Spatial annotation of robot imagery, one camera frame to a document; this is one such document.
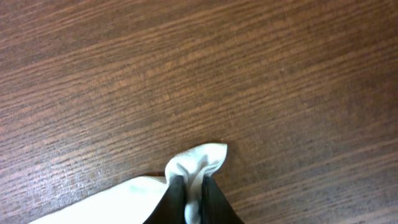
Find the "white t-shirt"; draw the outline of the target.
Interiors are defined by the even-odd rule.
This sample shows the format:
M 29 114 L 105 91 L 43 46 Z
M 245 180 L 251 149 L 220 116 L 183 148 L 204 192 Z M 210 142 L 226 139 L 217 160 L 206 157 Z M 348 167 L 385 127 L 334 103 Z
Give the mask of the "white t-shirt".
M 174 156 L 165 175 L 135 177 L 34 221 L 44 223 L 143 223 L 153 212 L 174 177 L 185 182 L 186 223 L 200 223 L 201 186 L 224 163 L 228 145 L 207 143 Z

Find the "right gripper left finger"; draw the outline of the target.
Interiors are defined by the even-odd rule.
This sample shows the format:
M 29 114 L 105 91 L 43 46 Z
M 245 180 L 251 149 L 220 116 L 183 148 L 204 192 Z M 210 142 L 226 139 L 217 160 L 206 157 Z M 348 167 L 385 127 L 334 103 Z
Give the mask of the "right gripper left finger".
M 187 193 L 184 178 L 175 176 L 144 224 L 186 224 Z

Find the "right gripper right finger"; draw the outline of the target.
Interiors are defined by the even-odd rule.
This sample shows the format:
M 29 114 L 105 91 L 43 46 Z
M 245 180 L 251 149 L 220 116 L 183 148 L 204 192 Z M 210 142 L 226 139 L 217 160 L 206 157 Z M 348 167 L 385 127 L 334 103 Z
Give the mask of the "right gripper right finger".
M 212 177 L 203 179 L 201 194 L 202 224 L 244 224 Z

